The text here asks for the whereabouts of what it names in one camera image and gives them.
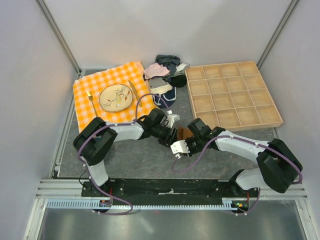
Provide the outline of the brown underwear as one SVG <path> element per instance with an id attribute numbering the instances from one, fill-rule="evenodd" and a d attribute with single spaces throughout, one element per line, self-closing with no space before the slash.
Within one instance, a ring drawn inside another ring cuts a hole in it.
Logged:
<path id="1" fill-rule="evenodd" d="M 177 128 L 176 139 L 178 141 L 186 140 L 186 139 L 191 138 L 193 136 L 194 136 L 194 134 L 191 132 L 191 130 L 189 128 L 182 127 L 182 126 L 179 126 Z"/>

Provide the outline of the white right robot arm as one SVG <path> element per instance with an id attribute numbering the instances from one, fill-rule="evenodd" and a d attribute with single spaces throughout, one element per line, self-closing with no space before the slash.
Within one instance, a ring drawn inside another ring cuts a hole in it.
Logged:
<path id="1" fill-rule="evenodd" d="M 285 193 L 291 185 L 303 180 L 303 166 L 289 147 L 280 139 L 259 141 L 234 134 L 222 127 L 210 128 L 200 118 L 189 125 L 192 133 L 185 142 L 189 154 L 204 154 L 207 149 L 228 152 L 258 165 L 251 170 L 238 170 L 231 178 L 229 191 L 235 197 L 252 188 L 269 187 Z"/>

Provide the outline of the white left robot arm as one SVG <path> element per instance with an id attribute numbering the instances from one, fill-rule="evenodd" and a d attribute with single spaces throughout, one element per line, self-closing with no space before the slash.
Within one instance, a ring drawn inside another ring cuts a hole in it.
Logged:
<path id="1" fill-rule="evenodd" d="M 95 117 L 73 141 L 79 159 L 84 162 L 93 182 L 92 191 L 99 197 L 106 196 L 110 191 L 104 158 L 113 143 L 154 137 L 160 145 L 170 147 L 177 140 L 178 129 L 174 123 L 179 120 L 178 114 L 170 110 L 164 113 L 158 108 L 132 122 L 112 123 Z"/>

